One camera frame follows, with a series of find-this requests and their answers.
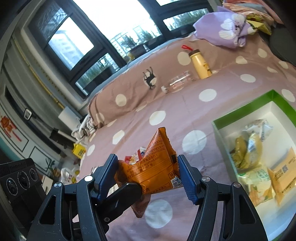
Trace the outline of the green yellow corn snack bag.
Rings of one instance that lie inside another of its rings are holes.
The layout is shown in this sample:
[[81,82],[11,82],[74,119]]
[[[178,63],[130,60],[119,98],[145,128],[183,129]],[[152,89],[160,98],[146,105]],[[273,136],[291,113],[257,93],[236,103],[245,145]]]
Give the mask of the green yellow corn snack bag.
[[274,191],[265,166],[258,166],[247,172],[240,173],[238,179],[246,188],[246,192],[255,207],[273,199]]

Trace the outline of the pink polka-dot bed cover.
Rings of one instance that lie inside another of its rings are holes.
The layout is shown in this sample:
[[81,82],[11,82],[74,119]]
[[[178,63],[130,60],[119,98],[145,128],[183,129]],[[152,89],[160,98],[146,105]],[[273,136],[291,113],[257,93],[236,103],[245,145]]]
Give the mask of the pink polka-dot bed cover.
[[[200,79],[187,45],[199,49],[212,76]],[[177,92],[162,86],[190,71],[195,81]],[[217,47],[195,36],[176,40],[144,58],[99,91],[89,113],[99,125],[91,137],[80,178],[102,166],[110,154],[119,159],[147,147],[165,127],[172,147],[192,166],[220,183],[232,183],[217,145],[213,121],[274,90],[295,109],[295,67],[278,59],[255,34],[243,48]]]

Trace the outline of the purple floral cloth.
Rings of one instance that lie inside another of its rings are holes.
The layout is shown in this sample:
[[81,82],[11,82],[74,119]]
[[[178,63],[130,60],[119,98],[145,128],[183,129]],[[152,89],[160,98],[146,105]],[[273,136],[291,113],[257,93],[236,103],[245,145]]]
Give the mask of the purple floral cloth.
[[256,33],[246,16],[221,6],[217,7],[217,11],[203,15],[193,27],[196,38],[231,49],[244,47],[246,37]]

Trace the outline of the yellow brown nut bag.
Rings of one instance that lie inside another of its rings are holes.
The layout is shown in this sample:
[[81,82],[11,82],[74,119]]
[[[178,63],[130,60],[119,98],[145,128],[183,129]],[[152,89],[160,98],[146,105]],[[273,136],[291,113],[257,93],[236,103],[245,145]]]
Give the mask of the yellow brown nut bag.
[[235,148],[231,152],[231,157],[236,169],[246,170],[259,165],[262,156],[262,141],[259,135],[252,133],[246,141],[243,136],[235,140]]

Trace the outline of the white red-edged snack packet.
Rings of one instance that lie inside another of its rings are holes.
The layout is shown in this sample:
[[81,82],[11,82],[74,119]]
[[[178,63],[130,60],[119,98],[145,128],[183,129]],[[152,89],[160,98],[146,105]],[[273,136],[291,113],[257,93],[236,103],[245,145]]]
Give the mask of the white red-edged snack packet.
[[134,154],[131,156],[125,156],[125,162],[130,165],[134,165],[135,163],[142,160],[144,157],[146,148],[140,147]]

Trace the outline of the clear plastic water bottle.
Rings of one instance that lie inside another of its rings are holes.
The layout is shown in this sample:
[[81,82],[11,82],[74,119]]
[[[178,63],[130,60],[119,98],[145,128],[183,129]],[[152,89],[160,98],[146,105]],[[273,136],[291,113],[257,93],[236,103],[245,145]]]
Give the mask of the clear plastic water bottle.
[[167,85],[162,86],[161,90],[165,94],[169,92],[177,92],[193,81],[195,81],[194,75],[190,71],[185,71],[171,79]]

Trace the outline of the orange snack bag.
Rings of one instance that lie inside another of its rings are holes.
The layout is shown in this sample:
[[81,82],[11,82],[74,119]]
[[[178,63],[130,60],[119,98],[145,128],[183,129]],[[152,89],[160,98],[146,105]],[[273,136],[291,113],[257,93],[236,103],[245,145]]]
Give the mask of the orange snack bag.
[[119,186],[127,182],[141,186],[142,196],[132,205],[138,218],[143,217],[152,194],[182,187],[177,153],[171,146],[166,128],[158,128],[140,161],[130,164],[120,160],[114,178]]

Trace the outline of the yellow box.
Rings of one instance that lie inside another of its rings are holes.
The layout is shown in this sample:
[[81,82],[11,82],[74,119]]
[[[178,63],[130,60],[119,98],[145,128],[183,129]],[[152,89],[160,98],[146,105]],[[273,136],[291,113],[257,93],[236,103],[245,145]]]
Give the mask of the yellow box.
[[81,144],[74,144],[74,148],[72,150],[72,153],[78,157],[79,159],[82,159],[84,154],[86,152],[86,148]]

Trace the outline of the tan yellow snack bag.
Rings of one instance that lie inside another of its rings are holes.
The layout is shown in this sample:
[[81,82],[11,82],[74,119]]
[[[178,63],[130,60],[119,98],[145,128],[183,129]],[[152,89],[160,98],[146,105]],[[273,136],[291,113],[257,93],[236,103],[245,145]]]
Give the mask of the tan yellow snack bag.
[[295,153],[291,147],[286,157],[273,169],[267,169],[275,199],[280,206],[285,195],[295,187]]

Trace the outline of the green cardboard box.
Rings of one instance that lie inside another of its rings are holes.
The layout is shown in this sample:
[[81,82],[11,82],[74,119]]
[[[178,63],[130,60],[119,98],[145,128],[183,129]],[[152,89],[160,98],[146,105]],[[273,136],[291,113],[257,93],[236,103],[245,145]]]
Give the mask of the green cardboard box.
[[269,240],[295,221],[295,109],[271,90],[213,121],[231,181],[241,183]]

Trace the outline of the white blue-print snack bag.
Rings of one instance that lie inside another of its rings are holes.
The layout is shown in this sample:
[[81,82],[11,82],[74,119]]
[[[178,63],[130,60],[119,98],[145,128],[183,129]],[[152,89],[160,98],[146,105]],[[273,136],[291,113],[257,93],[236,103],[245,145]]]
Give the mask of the white blue-print snack bag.
[[256,133],[263,142],[269,137],[272,131],[273,126],[268,123],[267,119],[257,119],[246,125],[242,130],[242,133],[249,137],[252,133]]

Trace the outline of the black-framed window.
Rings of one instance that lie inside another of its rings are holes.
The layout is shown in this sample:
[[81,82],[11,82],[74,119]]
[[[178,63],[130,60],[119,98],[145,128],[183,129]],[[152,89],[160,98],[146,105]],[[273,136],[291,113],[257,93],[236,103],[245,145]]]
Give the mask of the black-framed window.
[[71,88],[86,98],[128,63],[193,32],[208,1],[32,1],[28,30]]

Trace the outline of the pink patterned cloth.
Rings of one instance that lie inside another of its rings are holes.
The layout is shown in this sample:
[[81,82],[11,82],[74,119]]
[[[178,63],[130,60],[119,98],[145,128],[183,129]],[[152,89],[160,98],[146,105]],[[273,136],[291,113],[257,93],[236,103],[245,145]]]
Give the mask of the pink patterned cloth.
[[272,28],[277,24],[284,25],[275,11],[264,1],[223,1],[223,7],[235,13],[244,15],[246,21],[256,30],[267,35],[272,34]]

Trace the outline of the striped white cloth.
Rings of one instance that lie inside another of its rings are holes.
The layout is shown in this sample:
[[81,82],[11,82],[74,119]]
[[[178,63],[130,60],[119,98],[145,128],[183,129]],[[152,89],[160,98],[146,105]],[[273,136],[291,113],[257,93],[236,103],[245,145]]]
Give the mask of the striped white cloth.
[[71,136],[76,139],[76,142],[87,144],[96,132],[97,127],[93,118],[88,114],[82,123],[72,131]]

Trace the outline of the yellow bear bottle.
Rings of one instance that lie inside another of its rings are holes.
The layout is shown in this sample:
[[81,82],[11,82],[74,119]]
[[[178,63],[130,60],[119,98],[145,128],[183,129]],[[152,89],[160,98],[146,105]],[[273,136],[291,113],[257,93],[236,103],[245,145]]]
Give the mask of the yellow bear bottle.
[[192,60],[192,63],[200,79],[205,79],[212,76],[212,71],[199,49],[192,49],[187,45],[182,45],[182,48],[189,50],[188,55]]

